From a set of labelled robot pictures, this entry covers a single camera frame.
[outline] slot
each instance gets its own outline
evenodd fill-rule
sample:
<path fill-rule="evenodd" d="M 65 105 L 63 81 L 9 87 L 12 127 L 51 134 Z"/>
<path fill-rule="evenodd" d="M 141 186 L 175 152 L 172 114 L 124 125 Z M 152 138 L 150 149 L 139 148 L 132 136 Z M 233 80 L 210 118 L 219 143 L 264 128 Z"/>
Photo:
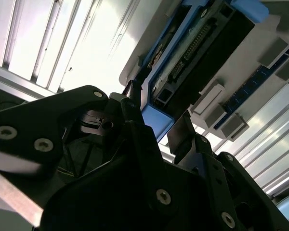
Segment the slot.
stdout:
<path fill-rule="evenodd" d="M 169 97 L 171 97 L 171 94 L 172 94 L 172 92 L 170 90 L 164 89 L 158 98 L 163 102 L 167 102 Z"/>
<path fill-rule="evenodd" d="M 165 106 L 165 104 L 157 99 L 157 100 L 154 100 L 154 106 L 157 108 L 162 108 Z"/>
<path fill-rule="evenodd" d="M 227 114 L 214 126 L 217 130 L 283 63 L 289 59 L 289 49 L 267 68 L 261 65 L 251 77 L 223 104 Z"/>
<path fill-rule="evenodd" d="M 229 18 L 233 11 L 234 11 L 234 10 L 231 9 L 227 4 L 224 4 L 223 7 L 222 7 L 222 9 L 221 9 L 221 11 L 220 11 L 220 13 L 221 13 L 223 16 L 225 16 L 226 18 Z"/>

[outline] bright light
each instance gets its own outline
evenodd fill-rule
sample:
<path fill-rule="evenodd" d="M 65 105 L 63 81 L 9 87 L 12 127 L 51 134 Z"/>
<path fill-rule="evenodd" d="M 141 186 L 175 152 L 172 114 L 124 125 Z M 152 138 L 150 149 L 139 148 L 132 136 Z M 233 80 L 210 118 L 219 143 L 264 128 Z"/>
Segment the bright light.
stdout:
<path fill-rule="evenodd" d="M 110 2 L 103 1 L 77 57 L 71 62 L 72 68 L 66 71 L 62 83 L 65 90 L 94 85 L 107 95 L 123 92 L 124 86 L 119 83 L 119 75 L 135 48 L 136 41 L 125 33 L 116 52 L 110 55 L 111 43 L 116 39 L 114 36 L 120 20 Z"/>
<path fill-rule="evenodd" d="M 265 193 L 270 195 L 275 189 L 278 189 L 280 186 L 282 186 L 283 184 L 287 183 L 288 180 L 289 180 L 289 176 L 286 179 L 282 180 L 280 183 L 276 184 L 271 189 L 265 191 Z"/>

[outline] black plastic part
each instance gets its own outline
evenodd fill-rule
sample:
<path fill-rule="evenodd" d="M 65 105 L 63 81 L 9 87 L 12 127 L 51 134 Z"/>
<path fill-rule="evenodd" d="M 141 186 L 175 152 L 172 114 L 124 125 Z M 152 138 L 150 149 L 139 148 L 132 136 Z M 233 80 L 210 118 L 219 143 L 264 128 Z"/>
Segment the black plastic part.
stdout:
<path fill-rule="evenodd" d="M 234 13 L 207 53 L 167 103 L 164 108 L 165 112 L 175 120 L 179 119 L 184 111 L 199 99 L 199 92 L 214 77 L 253 28 L 254 23 L 243 14 Z"/>
<path fill-rule="evenodd" d="M 190 119 L 190 114 L 188 111 L 185 111 L 167 133 L 170 152 L 176 156 L 175 164 L 180 162 L 181 154 L 184 154 L 186 149 L 190 149 L 191 139 L 194 134 L 195 130 Z"/>
<path fill-rule="evenodd" d="M 17 130 L 15 138 L 0 139 L 0 171 L 50 177 L 63 155 L 63 142 L 75 119 L 90 109 L 103 110 L 107 101 L 107 95 L 98 88 L 84 86 L 0 111 L 0 126 Z M 34 141 L 39 138 L 51 140 L 53 149 L 47 153 L 35 150 Z"/>
<path fill-rule="evenodd" d="M 136 80 L 130 80 L 124 89 L 123 95 L 132 99 L 140 107 L 141 100 L 141 83 Z"/>
<path fill-rule="evenodd" d="M 177 210 L 175 195 L 172 194 L 170 180 L 163 165 L 162 155 L 151 127 L 144 124 L 140 108 L 131 99 L 121 100 L 125 119 L 123 135 L 127 139 L 130 158 L 139 169 L 146 201 L 156 214 L 173 215 Z M 163 205 L 157 199 L 157 190 L 164 189 L 172 200 L 170 205 Z"/>
<path fill-rule="evenodd" d="M 164 163 L 180 209 L 171 220 L 156 217 L 145 199 L 141 175 L 127 155 L 60 190 L 44 209 L 40 231 L 212 230 L 196 173 Z"/>
<path fill-rule="evenodd" d="M 198 174 L 206 182 L 212 222 L 220 224 L 218 230 L 221 231 L 241 231 L 222 164 L 213 157 L 211 148 L 208 148 L 210 143 L 205 141 L 203 137 L 197 134 L 194 142 L 195 146 L 193 147 L 195 149 L 192 148 L 188 159 L 194 160 L 193 163 L 195 165 L 193 168 L 197 168 Z M 184 164 L 186 164 L 186 159 L 179 163 L 179 165 Z M 224 222 L 222 213 L 227 213 L 231 216 L 234 223 L 233 227 L 229 227 Z"/>
<path fill-rule="evenodd" d="M 247 230 L 289 231 L 287 219 L 234 156 L 222 152 L 217 160 L 231 175 L 228 182 L 232 185 L 230 189 L 236 191 L 232 192 L 234 206 Z"/>

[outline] silver metal bar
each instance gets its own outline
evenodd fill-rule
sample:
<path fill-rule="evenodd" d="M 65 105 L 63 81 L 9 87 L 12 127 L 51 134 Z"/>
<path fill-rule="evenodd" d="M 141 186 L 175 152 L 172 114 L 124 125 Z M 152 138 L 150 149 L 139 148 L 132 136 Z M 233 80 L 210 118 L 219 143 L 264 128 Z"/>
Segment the silver metal bar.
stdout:
<path fill-rule="evenodd" d="M 28 102 L 54 95 L 51 91 L 21 78 L 2 67 L 0 67 L 0 90 Z"/>
<path fill-rule="evenodd" d="M 38 227 L 43 209 L 0 174 L 0 199 L 33 226 Z"/>

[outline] cable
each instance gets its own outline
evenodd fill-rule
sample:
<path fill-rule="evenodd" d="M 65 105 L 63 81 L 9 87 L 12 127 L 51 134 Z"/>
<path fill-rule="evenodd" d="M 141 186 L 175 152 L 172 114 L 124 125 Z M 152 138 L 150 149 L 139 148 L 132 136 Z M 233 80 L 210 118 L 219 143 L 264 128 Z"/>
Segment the cable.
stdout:
<path fill-rule="evenodd" d="M 4 103 L 10 103 L 10 104 L 14 104 L 14 105 L 19 105 L 19 103 L 13 102 L 13 101 L 4 101 L 4 102 L 0 102 L 0 105 L 4 104 Z"/>
<path fill-rule="evenodd" d="M 69 174 L 69 173 L 65 173 L 65 172 L 60 171 L 60 170 L 58 170 L 58 169 L 57 169 L 57 171 L 60 172 L 60 173 L 62 173 L 62 174 L 64 174 L 64 175 L 67 175 L 67 176 L 70 176 L 70 177 L 74 177 L 74 175 Z"/>
<path fill-rule="evenodd" d="M 81 168 L 80 168 L 80 171 L 79 171 L 79 174 L 78 174 L 77 177 L 81 177 L 85 173 L 85 170 L 86 170 L 86 167 L 88 165 L 88 161 L 89 161 L 89 158 L 90 158 L 90 155 L 91 155 L 93 147 L 94 146 L 92 144 L 89 145 L 87 153 L 86 153 L 86 156 L 85 156 L 85 158 L 84 158 L 84 160 L 82 162 L 82 165 L 81 165 Z"/>
<path fill-rule="evenodd" d="M 66 170 L 66 169 L 64 169 L 64 168 L 62 168 L 62 167 L 58 167 L 58 169 L 59 169 L 60 171 L 62 171 L 62 172 L 65 172 L 65 173 L 74 175 L 72 172 L 70 172 L 70 171 L 68 171 L 68 170 Z"/>
<path fill-rule="evenodd" d="M 74 165 L 74 161 L 73 161 L 73 158 L 72 158 L 72 154 L 71 154 L 71 151 L 70 151 L 69 147 L 67 147 L 67 146 L 66 146 L 66 152 L 67 152 L 68 160 L 69 160 L 69 162 L 71 164 L 73 175 L 77 177 L 77 172 L 76 172 L 76 169 L 75 169 L 75 165 Z"/>

